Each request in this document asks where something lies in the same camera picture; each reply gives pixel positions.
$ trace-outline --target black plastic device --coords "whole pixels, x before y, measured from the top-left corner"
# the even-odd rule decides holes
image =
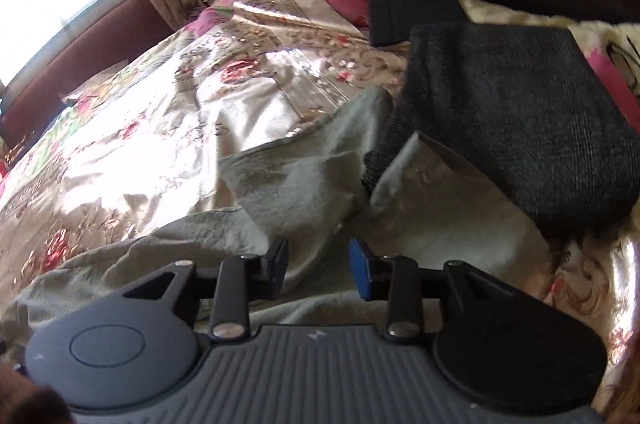
[[[588,406],[607,362],[600,338],[458,261],[420,269],[359,239],[360,296],[387,299],[373,326],[264,325],[248,304],[275,299],[287,240],[215,269],[177,261],[37,331],[26,370],[78,424],[598,423]],[[212,298],[206,334],[193,325]],[[425,334],[422,300],[444,327]]]

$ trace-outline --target circular button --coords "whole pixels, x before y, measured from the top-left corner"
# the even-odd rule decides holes
[[[145,338],[135,328],[102,325],[87,328],[71,341],[71,354],[94,368],[114,368],[131,362],[145,348]]]

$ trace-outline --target black fabric pad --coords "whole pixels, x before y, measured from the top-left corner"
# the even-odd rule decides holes
[[[468,22],[458,0],[369,0],[371,46],[408,41],[414,25],[454,22]]]
[[[415,27],[406,80],[363,183],[371,192],[414,131],[458,152],[545,235],[626,216],[640,136],[571,32],[540,26]]]

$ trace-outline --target ribbed gray plate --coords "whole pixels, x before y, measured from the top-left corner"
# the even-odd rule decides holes
[[[592,424],[589,407],[547,417],[491,412],[459,394],[417,346],[373,327],[262,327],[218,346],[164,400],[78,424]]]

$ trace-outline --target bedding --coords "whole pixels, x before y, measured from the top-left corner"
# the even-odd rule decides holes
[[[0,182],[9,174],[10,158],[9,146],[7,146],[6,142],[0,137]]]
[[[365,237],[376,254],[402,249],[430,268],[462,259],[523,285],[548,257],[540,231],[482,173],[436,142],[414,134],[367,198],[364,155],[392,106],[386,90],[368,87],[302,133],[221,159],[220,177],[237,208],[186,216],[38,277],[4,315],[5,337],[26,335],[16,324],[20,311],[39,327],[167,262],[216,266],[230,255],[261,255],[281,234],[289,240],[282,294],[252,303],[254,328],[368,322],[383,330],[386,303],[362,301],[351,278],[347,246],[354,236]],[[435,330],[439,302],[424,305]]]
[[[567,29],[424,24],[411,48],[392,118],[366,156],[368,190],[418,130],[486,174],[546,236],[628,215],[640,135]]]
[[[371,48],[361,30],[366,4],[217,0],[63,112],[0,182],[0,312],[34,278],[87,250],[232,208],[220,158],[294,136],[365,87],[382,85],[398,96],[408,46]],[[630,53],[630,41],[640,46],[639,25],[461,4],[475,22],[569,28],[596,74],[602,80],[607,73],[616,86],[619,69],[606,65],[607,46],[615,42]],[[636,104],[640,86],[631,79],[622,92]],[[634,110],[626,105],[629,120]],[[639,228],[634,213],[604,232],[552,241],[554,251],[531,264],[522,286],[593,327],[607,344],[609,367],[594,400],[605,414],[640,401]],[[55,288],[53,278],[42,277],[44,292]],[[16,314],[28,327],[30,315]],[[14,323],[3,319],[2,334]]]
[[[84,83],[78,86],[75,90],[70,91],[66,95],[61,95],[60,100],[62,100],[62,104],[66,106],[73,106],[77,104],[78,101],[82,99],[83,95],[88,95],[94,92],[94,88],[97,88],[101,84],[110,80],[114,75],[116,75],[116,73],[118,73],[128,64],[128,60],[121,60],[113,66],[110,66],[109,68],[96,73],[94,76],[87,79]]]

